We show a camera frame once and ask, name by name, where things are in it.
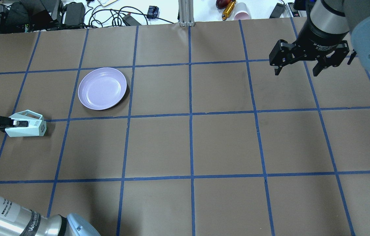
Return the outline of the mint hexagonal cup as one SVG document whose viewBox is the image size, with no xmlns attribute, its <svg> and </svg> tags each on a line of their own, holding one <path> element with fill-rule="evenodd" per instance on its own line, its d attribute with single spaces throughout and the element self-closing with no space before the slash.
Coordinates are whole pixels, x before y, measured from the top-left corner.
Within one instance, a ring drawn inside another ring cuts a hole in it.
<svg viewBox="0 0 370 236">
<path fill-rule="evenodd" d="M 29 109 L 17 112 L 9 118 L 13 120 L 13 127 L 5 128 L 9 137 L 44 136 L 47 131 L 47 122 L 44 116 Z"/>
</svg>

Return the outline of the pink white mug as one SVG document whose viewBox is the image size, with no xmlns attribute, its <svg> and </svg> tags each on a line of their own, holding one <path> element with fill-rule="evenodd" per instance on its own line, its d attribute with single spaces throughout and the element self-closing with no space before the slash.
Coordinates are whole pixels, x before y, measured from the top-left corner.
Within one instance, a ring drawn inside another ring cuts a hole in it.
<svg viewBox="0 0 370 236">
<path fill-rule="evenodd" d="M 249 20 L 249 19 L 251 19 L 251 15 L 246 4 L 243 2 L 236 3 L 233 20 Z"/>
</svg>

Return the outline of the gold metal cylinder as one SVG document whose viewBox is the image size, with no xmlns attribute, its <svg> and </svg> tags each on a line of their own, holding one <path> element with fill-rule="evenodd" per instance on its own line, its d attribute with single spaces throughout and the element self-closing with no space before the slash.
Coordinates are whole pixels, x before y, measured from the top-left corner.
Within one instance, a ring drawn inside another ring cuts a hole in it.
<svg viewBox="0 0 370 236">
<path fill-rule="evenodd" d="M 223 10 L 221 18 L 223 21 L 225 21 L 229 16 L 231 15 L 231 12 L 233 11 L 235 7 L 236 1 L 231 0 L 231 2 L 227 5 L 227 7 Z"/>
</svg>

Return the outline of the small blue usb device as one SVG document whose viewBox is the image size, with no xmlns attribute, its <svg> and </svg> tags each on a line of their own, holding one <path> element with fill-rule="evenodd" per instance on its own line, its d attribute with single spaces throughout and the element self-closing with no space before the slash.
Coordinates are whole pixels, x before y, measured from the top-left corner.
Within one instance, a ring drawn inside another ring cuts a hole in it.
<svg viewBox="0 0 370 236">
<path fill-rule="evenodd" d="M 148 7 L 148 11 L 147 11 L 147 14 L 146 14 L 147 19 L 150 19 L 150 20 L 156 19 L 156 18 L 158 18 L 158 15 L 159 15 L 159 7 L 158 6 L 149 6 Z"/>
</svg>

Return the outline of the black power adapter brick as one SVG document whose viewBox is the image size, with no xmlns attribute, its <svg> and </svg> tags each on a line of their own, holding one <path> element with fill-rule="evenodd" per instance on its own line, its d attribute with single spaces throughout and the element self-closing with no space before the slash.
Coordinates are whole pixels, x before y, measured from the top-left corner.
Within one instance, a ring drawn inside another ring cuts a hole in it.
<svg viewBox="0 0 370 236">
<path fill-rule="evenodd" d="M 280 18 L 285 10 L 285 5 L 282 3 L 276 3 L 273 11 L 270 14 L 269 18 Z"/>
</svg>

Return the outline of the lilac round plate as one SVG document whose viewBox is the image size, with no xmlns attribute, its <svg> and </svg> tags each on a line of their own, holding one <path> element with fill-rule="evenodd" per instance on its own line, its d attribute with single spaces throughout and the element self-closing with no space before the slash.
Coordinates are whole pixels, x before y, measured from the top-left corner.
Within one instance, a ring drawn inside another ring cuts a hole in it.
<svg viewBox="0 0 370 236">
<path fill-rule="evenodd" d="M 93 110 L 105 110 L 116 106 L 125 96 L 127 80 L 115 68 L 99 68 L 88 73 L 78 86 L 81 104 Z"/>
</svg>

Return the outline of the aluminium frame post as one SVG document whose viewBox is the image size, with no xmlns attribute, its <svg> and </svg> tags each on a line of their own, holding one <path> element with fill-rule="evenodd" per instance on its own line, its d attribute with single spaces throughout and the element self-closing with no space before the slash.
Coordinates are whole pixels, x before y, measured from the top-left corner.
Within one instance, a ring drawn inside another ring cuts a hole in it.
<svg viewBox="0 0 370 236">
<path fill-rule="evenodd" d="M 193 0 L 179 0 L 179 25 L 181 27 L 194 26 Z"/>
</svg>

